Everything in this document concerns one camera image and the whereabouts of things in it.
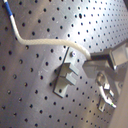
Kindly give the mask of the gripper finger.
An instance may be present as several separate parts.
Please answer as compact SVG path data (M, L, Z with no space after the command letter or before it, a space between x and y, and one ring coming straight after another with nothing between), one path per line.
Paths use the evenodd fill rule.
M92 53L91 59L93 61L107 60L110 67L115 70L118 65L128 62L128 43L119 44L102 52Z
M99 87L109 85L112 96L118 97L122 90L128 62L111 68L107 61L86 61L83 70L88 78L94 79Z

